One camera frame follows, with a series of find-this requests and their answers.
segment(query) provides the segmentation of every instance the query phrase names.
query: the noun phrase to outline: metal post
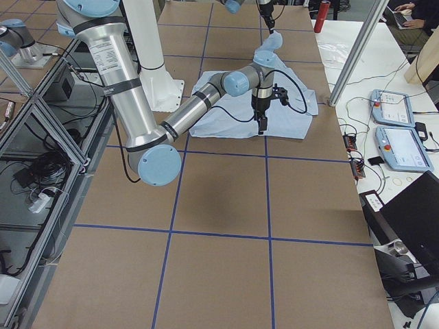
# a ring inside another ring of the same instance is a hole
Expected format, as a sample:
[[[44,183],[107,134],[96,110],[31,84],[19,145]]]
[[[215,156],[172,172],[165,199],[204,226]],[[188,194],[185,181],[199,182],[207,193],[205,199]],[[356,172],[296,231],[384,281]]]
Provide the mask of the metal post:
[[[363,53],[363,50],[366,47],[369,38],[372,35],[376,24],[378,23],[378,20],[383,14],[385,7],[387,6],[387,2],[388,0],[375,0],[373,3],[372,8],[369,11],[369,15],[364,21],[363,26],[358,33],[358,37],[352,46],[352,50],[349,53],[346,64],[343,66],[342,72],[340,73],[337,83],[334,86],[331,97],[329,98],[330,106],[335,106],[342,96],[343,90],[351,78],[360,56]]]
[[[16,67],[9,60],[6,54],[0,48],[0,68],[2,68],[8,77],[16,84],[20,89],[21,94],[31,97],[33,90],[32,87],[27,83],[25,78],[17,71]]]

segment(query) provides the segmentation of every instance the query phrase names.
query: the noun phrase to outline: computer monitor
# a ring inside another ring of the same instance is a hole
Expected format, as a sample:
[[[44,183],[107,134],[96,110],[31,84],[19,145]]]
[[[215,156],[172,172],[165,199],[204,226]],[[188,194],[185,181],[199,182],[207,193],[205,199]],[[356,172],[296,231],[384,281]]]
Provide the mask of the computer monitor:
[[[439,179],[424,172],[381,214],[431,276],[439,276]]]

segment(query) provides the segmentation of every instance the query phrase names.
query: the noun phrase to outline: light blue cap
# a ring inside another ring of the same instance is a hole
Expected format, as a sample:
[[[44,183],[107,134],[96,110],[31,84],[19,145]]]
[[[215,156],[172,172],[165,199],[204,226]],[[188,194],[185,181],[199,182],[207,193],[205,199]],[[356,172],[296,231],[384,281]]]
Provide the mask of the light blue cap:
[[[241,9],[241,5],[235,0],[227,0],[225,6],[226,9],[232,14],[236,14],[239,9]]]
[[[270,50],[258,50],[254,53],[253,62],[265,67],[276,66],[277,55]]]
[[[224,78],[224,90],[233,97],[245,94],[250,88],[250,82],[246,75],[239,71],[229,73]]]
[[[120,0],[64,0],[71,9],[87,17],[105,17],[112,14]]]
[[[171,145],[156,145],[147,150],[137,165],[140,178],[152,186],[172,182],[180,173],[181,157]]]
[[[13,46],[11,46],[9,43],[0,41],[0,48],[1,50],[3,50],[5,55],[7,55],[7,57],[11,57],[16,54],[16,49]]]
[[[58,22],[56,22],[56,25],[58,26],[59,34],[63,36],[68,36],[69,38],[75,38],[75,32],[71,27],[60,24]]]
[[[7,19],[1,22],[2,25],[6,27],[25,27],[26,25],[23,23],[21,19]]]

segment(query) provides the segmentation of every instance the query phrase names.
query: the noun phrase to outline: label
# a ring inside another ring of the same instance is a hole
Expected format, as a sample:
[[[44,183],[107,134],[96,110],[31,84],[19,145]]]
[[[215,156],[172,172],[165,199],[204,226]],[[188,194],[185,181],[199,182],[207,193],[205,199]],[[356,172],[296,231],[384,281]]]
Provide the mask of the label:
[[[383,204],[379,201],[376,194],[367,194],[366,200],[368,200],[370,206],[375,212],[379,212],[379,210],[383,208]]]
[[[111,42],[103,42],[90,47],[90,53],[95,61],[97,70],[101,75],[120,70],[122,68],[116,51]]]

